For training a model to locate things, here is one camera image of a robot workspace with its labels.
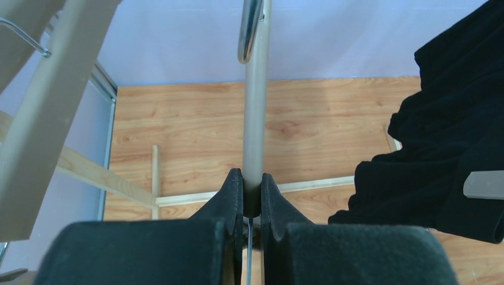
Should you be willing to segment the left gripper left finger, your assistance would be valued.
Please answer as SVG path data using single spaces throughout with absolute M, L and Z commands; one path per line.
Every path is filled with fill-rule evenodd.
M 240 284 L 242 173 L 187 219 L 80 222 L 65 227 L 35 284 Z

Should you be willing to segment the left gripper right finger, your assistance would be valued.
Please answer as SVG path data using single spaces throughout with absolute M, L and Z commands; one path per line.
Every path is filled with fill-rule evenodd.
M 419 227 L 315 224 L 261 184 L 264 284 L 456 284 L 438 240 Z

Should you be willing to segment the black underwear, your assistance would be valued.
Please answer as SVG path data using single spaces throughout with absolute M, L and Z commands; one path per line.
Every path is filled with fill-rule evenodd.
M 487 1 L 414 54 L 421 90 L 391 116 L 402 147 L 361 162 L 348 209 L 330 223 L 410 225 L 503 241 L 503 201 L 463 193 L 503 169 L 503 2 Z

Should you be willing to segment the beige hanger with blue underwear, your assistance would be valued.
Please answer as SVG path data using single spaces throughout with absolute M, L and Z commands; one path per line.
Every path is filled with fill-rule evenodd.
M 242 176 L 248 224 L 247 284 L 252 281 L 253 220 L 260 215 L 271 10 L 272 1 L 244 0 L 238 38 L 238 60 L 246 66 Z

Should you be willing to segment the beige hanger with black underwear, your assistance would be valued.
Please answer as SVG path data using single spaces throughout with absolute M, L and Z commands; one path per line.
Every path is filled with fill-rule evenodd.
M 503 200 L 503 171 L 471 172 L 463 185 L 467 198 Z

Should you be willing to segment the beige hanger with cream underwear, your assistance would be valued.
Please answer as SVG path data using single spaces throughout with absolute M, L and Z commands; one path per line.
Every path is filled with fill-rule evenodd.
M 66 1 L 1 145 L 1 241 L 29 239 L 118 1 Z

